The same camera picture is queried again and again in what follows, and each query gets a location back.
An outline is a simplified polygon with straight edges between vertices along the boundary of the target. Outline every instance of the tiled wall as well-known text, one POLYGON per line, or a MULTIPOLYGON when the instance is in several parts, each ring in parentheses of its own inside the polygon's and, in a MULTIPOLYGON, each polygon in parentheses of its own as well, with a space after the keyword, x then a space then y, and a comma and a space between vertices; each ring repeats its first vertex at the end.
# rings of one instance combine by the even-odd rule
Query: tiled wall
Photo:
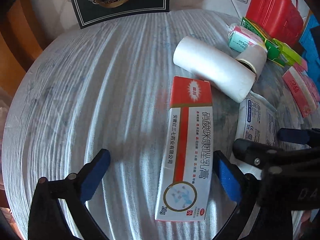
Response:
MULTIPOLYGON (((79 28, 70 0, 31 0, 35 14, 48 38, 54 40, 60 34, 79 28)), ((224 12, 234 16, 245 16, 248 4, 236 0, 170 0, 171 10, 203 8, 224 12)), ((299 11, 307 17, 309 8, 304 0, 299 0, 299 11)))

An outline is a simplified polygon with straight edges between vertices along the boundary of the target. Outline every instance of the bed sheet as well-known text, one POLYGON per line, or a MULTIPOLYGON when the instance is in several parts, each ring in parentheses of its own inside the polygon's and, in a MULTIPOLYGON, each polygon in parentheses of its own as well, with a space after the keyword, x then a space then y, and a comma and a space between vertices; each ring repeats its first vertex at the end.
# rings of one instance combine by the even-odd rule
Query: bed sheet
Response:
MULTIPOLYGON (((205 221, 154 220, 174 76, 195 78, 173 64, 189 35, 235 57, 227 24, 240 19, 200 9, 110 20, 58 37, 34 62, 9 110, 3 142, 3 176, 14 218, 26 238, 37 180, 78 172, 101 148, 112 162, 87 207, 110 239, 212 239, 235 204, 212 176, 205 221)), ((302 119, 272 62, 252 88, 277 112, 277 127, 319 127, 319 112, 302 119)), ((212 88, 214 150, 227 157, 239 104, 212 88)), ((281 147, 292 148, 290 144, 281 147)), ((81 237, 65 202, 72 232, 81 237)), ((243 236, 255 220, 249 220, 243 236)), ((301 213, 295 213, 295 223, 301 213)))

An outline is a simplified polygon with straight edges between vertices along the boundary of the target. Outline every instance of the circular logo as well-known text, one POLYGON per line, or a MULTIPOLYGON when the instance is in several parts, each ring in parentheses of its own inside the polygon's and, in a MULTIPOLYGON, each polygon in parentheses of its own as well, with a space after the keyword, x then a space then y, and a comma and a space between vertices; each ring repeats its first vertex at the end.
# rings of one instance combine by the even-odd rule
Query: circular logo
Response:
POLYGON ((196 202, 196 188, 186 181, 172 183, 166 188, 163 195, 165 205, 176 212, 190 209, 196 202))

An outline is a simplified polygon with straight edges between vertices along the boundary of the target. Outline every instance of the pink package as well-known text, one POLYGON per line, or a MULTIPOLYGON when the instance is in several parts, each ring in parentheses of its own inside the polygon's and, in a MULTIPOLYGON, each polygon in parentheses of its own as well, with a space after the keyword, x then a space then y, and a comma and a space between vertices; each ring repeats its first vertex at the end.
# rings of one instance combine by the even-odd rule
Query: pink package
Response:
POLYGON ((303 80, 305 82, 305 84, 307 85, 310 93, 314 96, 315 100, 317 102, 320 102, 320 95, 319 95, 319 91, 318 91, 318 88, 316 86, 316 84, 313 82, 313 80, 308 77, 308 76, 303 76, 303 80))
POLYGON ((293 64, 293 67, 297 70, 297 71, 300 71, 300 72, 303 72, 303 71, 308 71, 308 64, 307 62, 304 60, 302 61, 301 65, 299 65, 298 63, 294 63, 293 64))
POLYGON ((296 101, 302 117, 307 117, 310 113, 318 108, 317 99, 319 99, 319 93, 315 93, 316 96, 310 91, 312 86, 310 80, 305 78, 294 67, 283 75, 284 82, 289 87, 291 94, 296 101))

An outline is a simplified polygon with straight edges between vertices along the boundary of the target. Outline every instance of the paper towel roll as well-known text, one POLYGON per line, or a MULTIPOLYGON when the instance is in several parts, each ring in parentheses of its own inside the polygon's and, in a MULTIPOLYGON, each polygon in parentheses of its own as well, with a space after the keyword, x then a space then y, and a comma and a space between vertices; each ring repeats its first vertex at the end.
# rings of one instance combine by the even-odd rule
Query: paper towel roll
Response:
POLYGON ((236 60, 252 69, 257 75, 256 80, 258 80, 267 61, 267 54, 261 46, 249 45, 244 52, 236 57, 236 60))
POLYGON ((191 37, 178 44, 173 62, 210 81, 228 97, 240 103, 252 88, 256 75, 222 51, 191 37))

